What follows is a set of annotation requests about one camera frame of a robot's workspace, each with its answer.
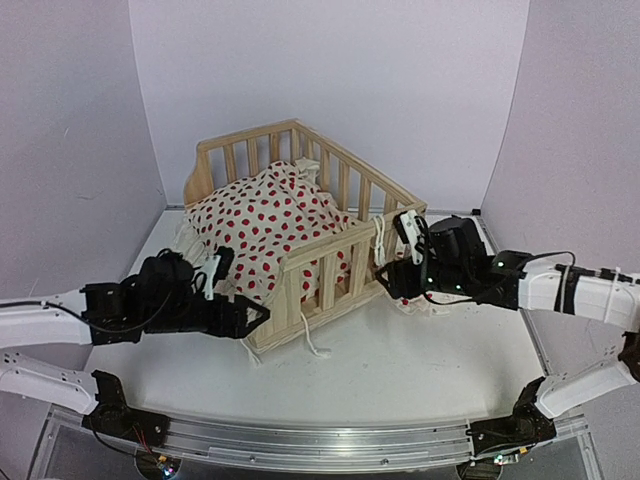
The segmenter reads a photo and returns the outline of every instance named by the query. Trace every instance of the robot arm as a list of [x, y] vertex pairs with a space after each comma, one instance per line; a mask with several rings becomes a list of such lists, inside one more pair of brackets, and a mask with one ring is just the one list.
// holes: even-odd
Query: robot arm
[[394, 221], [399, 237], [409, 249], [421, 250], [422, 261], [416, 264], [416, 255], [412, 254], [376, 273], [391, 297], [424, 295], [432, 301], [426, 292], [451, 293], [468, 297], [454, 303], [556, 311], [616, 325], [626, 332], [624, 349], [617, 357], [607, 356], [570, 377], [536, 379], [522, 391], [511, 416], [474, 422], [468, 433], [478, 458], [550, 440], [556, 434], [554, 418], [612, 390], [640, 382], [640, 275], [587, 270], [546, 260], [569, 252], [534, 256], [502, 251], [487, 255], [471, 219], [454, 216], [427, 228], [415, 211], [400, 217], [409, 219]]
[[232, 262], [233, 251], [221, 247], [196, 272], [181, 255], [164, 250], [121, 283], [1, 303], [0, 391], [71, 408], [85, 415], [83, 425], [94, 431], [132, 441], [142, 433], [149, 445], [161, 445], [168, 417], [128, 407], [117, 377], [55, 367], [25, 356], [19, 347], [137, 343], [142, 333], [244, 338], [270, 314], [244, 296], [236, 295], [232, 302], [214, 293]]

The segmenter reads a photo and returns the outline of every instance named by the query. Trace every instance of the zip tie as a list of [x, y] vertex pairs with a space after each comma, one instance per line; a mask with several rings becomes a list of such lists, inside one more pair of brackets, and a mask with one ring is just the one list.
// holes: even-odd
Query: zip tie
[[569, 265], [565, 265], [562, 272], [562, 286], [560, 287], [560, 313], [564, 313], [564, 291], [567, 288], [567, 277], [569, 276]]
[[300, 312], [300, 317], [304, 322], [304, 333], [307, 336], [307, 345], [311, 349], [311, 353], [313, 353], [316, 357], [320, 358], [331, 358], [331, 349], [329, 348], [316, 348], [316, 346], [311, 341], [311, 334], [309, 333], [309, 322], [307, 321], [307, 317], [304, 316], [304, 313]]
[[607, 307], [604, 309], [604, 319], [602, 320], [604, 323], [607, 323], [609, 319], [609, 312], [611, 311], [611, 298], [613, 297], [613, 290], [616, 288], [616, 284], [618, 283], [618, 277], [620, 276], [620, 267], [616, 267], [616, 274], [613, 277], [613, 281], [611, 282], [611, 288], [609, 289], [609, 296], [607, 297]]
[[251, 363], [254, 367], [257, 368], [262, 365], [262, 360], [260, 360], [260, 357], [256, 355], [253, 350], [251, 350], [251, 347], [247, 345], [244, 339], [240, 340], [240, 345], [242, 345], [249, 354], [249, 358], [251, 359]]
[[377, 267], [383, 267], [387, 263], [384, 255], [384, 217], [376, 215], [373, 217], [373, 223], [376, 225], [376, 244], [373, 247], [373, 261]]

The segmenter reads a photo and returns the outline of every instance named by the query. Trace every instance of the white backdrop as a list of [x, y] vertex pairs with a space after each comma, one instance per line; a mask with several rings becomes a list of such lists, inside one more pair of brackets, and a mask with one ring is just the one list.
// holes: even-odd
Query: white backdrop
[[298, 117], [430, 208], [479, 207], [527, 0], [130, 0], [169, 203], [199, 140]]

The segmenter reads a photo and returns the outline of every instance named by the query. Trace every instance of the wooden crib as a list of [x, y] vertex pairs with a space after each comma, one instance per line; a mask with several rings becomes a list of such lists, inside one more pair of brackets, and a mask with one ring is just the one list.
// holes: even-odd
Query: wooden crib
[[[294, 248], [282, 259], [274, 294], [265, 303], [271, 310], [271, 319], [249, 337], [258, 353], [304, 333], [301, 313], [314, 329], [384, 292], [373, 277], [372, 244], [376, 228], [369, 219], [372, 195], [380, 206], [384, 205], [381, 213], [385, 218], [387, 261], [395, 255], [397, 243], [392, 219], [404, 210], [414, 209], [420, 213], [426, 210], [424, 202], [389, 177], [298, 120], [204, 140], [198, 143], [196, 152], [196, 167], [184, 189], [187, 208], [209, 196], [216, 187], [257, 175], [269, 162], [295, 162], [306, 157], [320, 162], [317, 177], [320, 188], [333, 194], [341, 210], [357, 212], [364, 222]], [[219, 182], [220, 177], [224, 178], [223, 182]], [[351, 249], [352, 253], [351, 274], [347, 281], [336, 283], [337, 252], [345, 249]], [[300, 275], [305, 266], [315, 260], [319, 260], [320, 265], [320, 289], [315, 297], [301, 303]]]

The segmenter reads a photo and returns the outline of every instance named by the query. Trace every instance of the fabric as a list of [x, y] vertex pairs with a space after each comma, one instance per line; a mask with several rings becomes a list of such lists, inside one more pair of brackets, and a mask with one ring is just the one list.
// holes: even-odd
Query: fabric
[[[189, 261], [195, 258], [196, 265], [219, 246], [233, 248], [233, 265], [216, 291], [239, 292], [264, 303], [275, 289], [284, 255], [358, 223], [338, 209], [331, 194], [312, 183], [316, 167], [317, 162], [307, 159], [296, 165], [276, 162], [253, 178], [214, 191], [187, 212], [189, 226], [183, 226], [174, 245], [182, 245], [177, 250]], [[349, 273], [351, 252], [337, 255], [336, 282], [341, 282]], [[317, 261], [302, 269], [300, 284], [302, 301], [316, 293]]]

